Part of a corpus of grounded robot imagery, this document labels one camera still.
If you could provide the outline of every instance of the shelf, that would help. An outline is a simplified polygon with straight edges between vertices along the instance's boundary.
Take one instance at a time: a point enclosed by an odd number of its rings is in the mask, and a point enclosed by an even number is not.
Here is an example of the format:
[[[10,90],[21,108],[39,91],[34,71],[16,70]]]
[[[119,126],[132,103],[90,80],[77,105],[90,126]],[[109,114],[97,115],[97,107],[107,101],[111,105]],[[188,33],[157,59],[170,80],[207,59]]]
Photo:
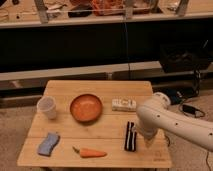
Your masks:
[[[87,17],[68,17],[68,12],[75,6],[70,0],[58,0],[63,4],[63,8],[59,13],[50,14],[48,23],[42,23],[39,18],[34,0],[22,0],[18,5],[13,5],[12,1],[6,1],[0,7],[0,28],[18,28],[18,27],[42,27],[42,26],[60,26],[60,25],[82,25],[82,24],[106,24],[106,23],[122,23],[122,22],[143,22],[143,21],[161,21],[161,20],[179,20],[190,18],[206,18],[213,17],[213,1],[212,0],[193,0],[189,1],[188,8],[184,17],[179,17],[168,10],[168,1],[159,0],[158,8],[160,13],[146,13],[131,15],[126,18],[127,8],[120,9],[122,14],[97,16],[94,9]],[[54,0],[44,0],[46,7],[50,7],[55,3]]]

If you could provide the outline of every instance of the metal bar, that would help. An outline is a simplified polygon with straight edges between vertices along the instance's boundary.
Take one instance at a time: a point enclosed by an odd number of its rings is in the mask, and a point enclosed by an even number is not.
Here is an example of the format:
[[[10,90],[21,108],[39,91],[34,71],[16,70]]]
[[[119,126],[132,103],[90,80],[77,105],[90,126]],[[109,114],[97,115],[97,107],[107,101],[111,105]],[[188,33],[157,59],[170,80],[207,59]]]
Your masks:
[[[189,0],[181,0],[177,9],[176,9],[176,14],[180,17],[183,17],[185,16],[186,14],[186,10],[187,10],[187,7],[188,7],[188,3],[189,3]]]
[[[133,16],[133,0],[125,0],[125,19],[131,19]]]
[[[43,0],[34,0],[41,23],[48,23],[48,15]]]

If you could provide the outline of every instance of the table leg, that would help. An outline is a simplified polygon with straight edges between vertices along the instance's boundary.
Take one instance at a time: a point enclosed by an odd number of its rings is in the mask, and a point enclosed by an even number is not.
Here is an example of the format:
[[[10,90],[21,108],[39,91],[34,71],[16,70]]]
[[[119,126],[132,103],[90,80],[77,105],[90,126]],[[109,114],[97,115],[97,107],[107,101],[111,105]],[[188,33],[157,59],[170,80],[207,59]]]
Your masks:
[[[52,171],[52,169],[50,169],[49,167],[41,167],[41,169],[44,171]]]

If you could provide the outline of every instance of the carrot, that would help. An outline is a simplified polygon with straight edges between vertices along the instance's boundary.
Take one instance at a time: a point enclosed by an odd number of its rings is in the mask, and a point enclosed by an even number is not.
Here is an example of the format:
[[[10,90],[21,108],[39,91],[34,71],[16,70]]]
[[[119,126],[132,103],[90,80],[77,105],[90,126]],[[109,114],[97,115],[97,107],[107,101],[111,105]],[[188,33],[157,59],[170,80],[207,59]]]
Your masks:
[[[93,150],[93,149],[88,149],[88,148],[77,149],[77,148],[73,147],[73,150],[76,153],[78,153],[82,158],[104,157],[107,155],[107,153],[104,151],[98,151],[98,150]]]

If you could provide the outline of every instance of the gray floor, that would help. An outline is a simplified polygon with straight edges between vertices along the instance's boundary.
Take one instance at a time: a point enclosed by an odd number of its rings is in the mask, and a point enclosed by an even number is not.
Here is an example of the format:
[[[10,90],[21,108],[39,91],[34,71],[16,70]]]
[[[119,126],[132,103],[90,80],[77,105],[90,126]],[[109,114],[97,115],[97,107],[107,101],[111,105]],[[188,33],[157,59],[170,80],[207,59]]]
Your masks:
[[[202,109],[206,113],[204,120],[213,121],[213,91],[203,91],[200,96],[192,99],[189,104]],[[178,106],[170,110],[178,112]],[[40,168],[17,167],[16,161],[24,139],[29,130],[35,113],[35,106],[0,109],[0,170],[2,171],[35,171]],[[171,133],[166,132],[170,138],[169,147],[173,167],[171,171],[208,171],[205,158],[207,151],[191,144]],[[213,154],[210,153],[209,163],[213,170]]]

